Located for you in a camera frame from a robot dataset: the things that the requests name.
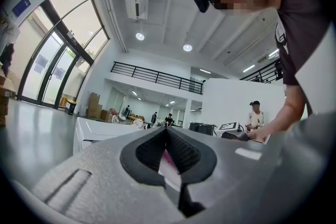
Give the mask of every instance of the hand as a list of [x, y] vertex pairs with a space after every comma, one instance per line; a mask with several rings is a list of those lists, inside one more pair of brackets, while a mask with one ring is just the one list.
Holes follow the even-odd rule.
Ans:
[[266, 128], [259, 128], [256, 130], [251, 130], [249, 133], [247, 133], [247, 136], [251, 140], [264, 142], [269, 134], [270, 132]]

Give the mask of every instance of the black cap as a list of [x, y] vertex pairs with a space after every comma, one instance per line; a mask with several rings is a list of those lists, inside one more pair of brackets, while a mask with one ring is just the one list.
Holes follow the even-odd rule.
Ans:
[[259, 101], [254, 101], [254, 102], [250, 103], [250, 105], [254, 105], [254, 104], [259, 104], [260, 105]]

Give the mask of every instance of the black metal railing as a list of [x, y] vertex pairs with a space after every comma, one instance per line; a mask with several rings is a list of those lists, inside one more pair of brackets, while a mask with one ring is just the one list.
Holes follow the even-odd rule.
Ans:
[[171, 74], [137, 67], [127, 63], [114, 62], [111, 72], [125, 76], [151, 81], [154, 83], [178, 88], [181, 90], [203, 94], [203, 84], [190, 79], [184, 79]]
[[282, 64], [280, 59], [278, 59], [240, 80], [272, 83], [273, 81], [282, 79], [282, 75]]

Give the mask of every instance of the white table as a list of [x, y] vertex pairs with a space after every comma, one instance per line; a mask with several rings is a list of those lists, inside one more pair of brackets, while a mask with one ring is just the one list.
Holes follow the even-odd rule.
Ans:
[[75, 135], [73, 137], [73, 154], [80, 152], [96, 141], [102, 141], [137, 131], [139, 131], [139, 128], [134, 125], [112, 124], [77, 118]]

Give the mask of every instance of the recessed ceiling light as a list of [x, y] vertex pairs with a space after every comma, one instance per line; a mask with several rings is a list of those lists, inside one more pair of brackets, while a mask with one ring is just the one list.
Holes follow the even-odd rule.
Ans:
[[135, 35], [135, 37], [138, 39], [138, 40], [144, 40], [145, 39], [145, 36], [143, 35], [143, 33], [137, 33]]
[[243, 73], [245, 73], [245, 72], [247, 72], [248, 70], [252, 69], [254, 66], [255, 66], [255, 65], [250, 66], [249, 68], [246, 68], [246, 69], [243, 71]]
[[205, 71], [205, 70], [203, 70], [203, 69], [200, 69], [200, 71], [203, 71], [204, 73], [211, 74], [211, 72], [209, 72], [209, 71]]
[[183, 46], [183, 49], [185, 51], [191, 51], [193, 49], [193, 47], [191, 45], [189, 45], [189, 44], [186, 44], [186, 45]]
[[279, 49], [273, 51], [268, 57], [271, 57], [273, 54], [276, 54], [279, 51]]

